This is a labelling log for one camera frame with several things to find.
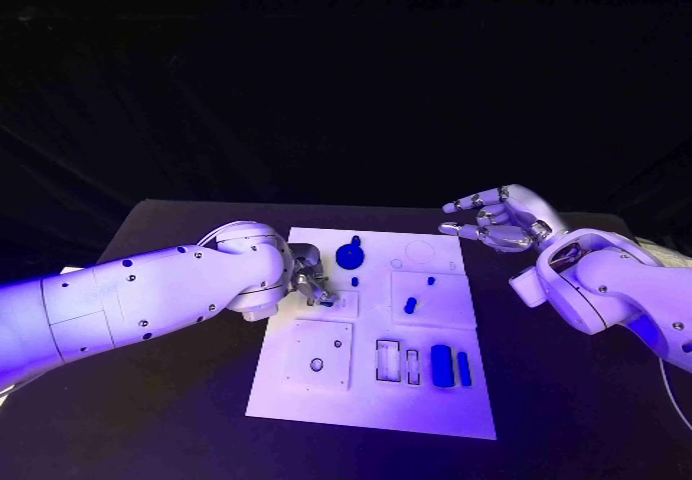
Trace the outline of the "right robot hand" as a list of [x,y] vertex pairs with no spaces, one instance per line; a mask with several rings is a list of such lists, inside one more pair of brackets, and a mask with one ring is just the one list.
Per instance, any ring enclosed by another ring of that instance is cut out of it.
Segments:
[[477,241],[497,252],[542,252],[569,231],[552,205],[519,184],[477,192],[443,206],[445,214],[463,210],[476,212],[476,222],[443,222],[440,233]]

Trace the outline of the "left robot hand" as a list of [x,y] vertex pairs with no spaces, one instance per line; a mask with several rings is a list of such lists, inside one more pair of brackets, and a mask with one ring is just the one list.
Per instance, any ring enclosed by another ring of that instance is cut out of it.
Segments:
[[337,294],[330,289],[324,274],[320,251],[313,244],[290,243],[293,256],[291,288],[311,304],[332,306],[337,302]]

